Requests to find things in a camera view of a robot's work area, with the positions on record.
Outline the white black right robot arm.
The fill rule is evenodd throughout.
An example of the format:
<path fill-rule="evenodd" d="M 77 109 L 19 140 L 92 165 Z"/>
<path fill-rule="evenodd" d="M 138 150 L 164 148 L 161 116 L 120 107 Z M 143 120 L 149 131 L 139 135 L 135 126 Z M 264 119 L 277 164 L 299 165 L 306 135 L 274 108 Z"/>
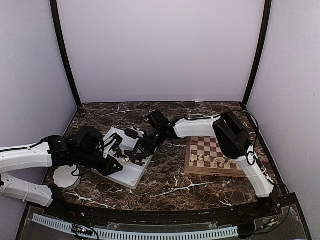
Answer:
<path fill-rule="evenodd" d="M 275 203 L 269 197 L 275 191 L 275 183 L 256 154 L 256 144 L 251 142 L 249 133 L 232 111 L 208 117 L 183 117 L 169 121 L 157 109 L 146 116 L 146 120 L 154 128 L 151 134 L 134 128 L 125 130 L 127 137 L 137 141 L 129 156 L 132 162 L 153 155 L 166 140 L 214 137 L 222 153 L 227 158 L 235 160 L 244 171 L 255 190 L 256 197 L 263 199 L 255 205 L 255 213 L 260 217 L 266 217 L 274 210 Z"/>

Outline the cream white chess queen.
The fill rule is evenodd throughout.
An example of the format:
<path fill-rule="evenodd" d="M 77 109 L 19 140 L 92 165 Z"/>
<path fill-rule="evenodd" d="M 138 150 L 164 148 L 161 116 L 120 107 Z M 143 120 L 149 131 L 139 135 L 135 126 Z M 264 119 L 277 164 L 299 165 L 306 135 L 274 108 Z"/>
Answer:
<path fill-rule="evenodd" d="M 221 158 L 220 163 L 219 163 L 219 167 L 220 168 L 224 168 L 226 160 L 224 158 Z"/>

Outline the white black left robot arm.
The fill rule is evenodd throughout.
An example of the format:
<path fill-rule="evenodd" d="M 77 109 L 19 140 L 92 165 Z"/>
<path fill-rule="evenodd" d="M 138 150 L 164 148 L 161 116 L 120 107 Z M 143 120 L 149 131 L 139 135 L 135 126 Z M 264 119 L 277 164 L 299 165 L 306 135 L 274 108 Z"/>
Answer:
<path fill-rule="evenodd" d="M 1 148 L 0 195 L 50 206 L 58 217 L 67 218 L 71 208 L 58 187 L 34 184 L 9 172 L 38 167 L 82 166 L 107 177 L 123 170 L 123 166 L 109 156 L 109 151 L 115 151 L 122 142 L 123 138 L 117 133 L 104 139 L 96 128 L 84 126 L 69 137 L 51 135 L 33 145 Z"/>

